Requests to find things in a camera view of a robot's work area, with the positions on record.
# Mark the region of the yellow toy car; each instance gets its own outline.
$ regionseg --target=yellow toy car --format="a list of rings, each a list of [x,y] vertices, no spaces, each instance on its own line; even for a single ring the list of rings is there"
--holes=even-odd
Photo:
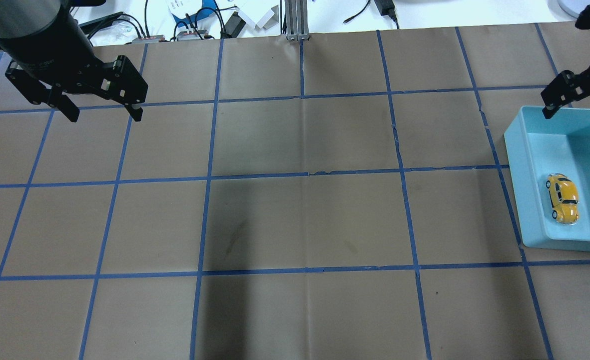
[[[562,173],[551,173],[546,181],[546,188],[553,205],[553,219],[558,223],[571,225],[578,221],[579,193],[577,186]]]

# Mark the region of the blue box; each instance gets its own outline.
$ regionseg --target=blue box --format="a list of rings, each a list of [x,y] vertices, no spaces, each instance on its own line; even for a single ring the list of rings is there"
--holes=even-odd
[[[590,251],[590,109],[562,108],[550,120],[524,106],[505,133],[523,243],[530,248]],[[557,223],[546,178],[562,173],[579,191],[580,219]]]

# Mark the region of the metal bracket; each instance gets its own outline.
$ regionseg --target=metal bracket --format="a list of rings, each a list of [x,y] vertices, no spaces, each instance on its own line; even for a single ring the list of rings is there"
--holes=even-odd
[[[285,0],[285,3],[286,39],[289,41],[310,39],[307,0]]]

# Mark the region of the white floor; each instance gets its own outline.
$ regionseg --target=white floor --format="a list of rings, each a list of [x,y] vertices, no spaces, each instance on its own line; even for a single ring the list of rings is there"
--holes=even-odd
[[[219,0],[223,9],[238,1]],[[311,33],[365,32],[369,30],[393,29],[395,25],[386,16],[379,16],[374,3],[364,13],[343,23],[345,18],[356,14],[366,0],[308,0],[309,30]],[[501,25],[525,23],[552,23],[571,21],[557,0],[395,0],[400,27],[440,28],[470,27],[476,25]],[[144,0],[108,0],[99,7],[80,7],[75,18],[83,23],[114,12],[123,11],[144,19]],[[224,20],[233,10],[224,11]],[[148,25],[151,34],[164,34],[167,39],[173,35],[174,21],[165,0],[149,0]],[[200,28],[207,28],[209,34],[219,38],[219,24],[215,16],[199,22]],[[240,37],[264,37],[278,35],[279,27],[249,29],[246,27]],[[112,40],[98,34],[96,45],[109,45]]]

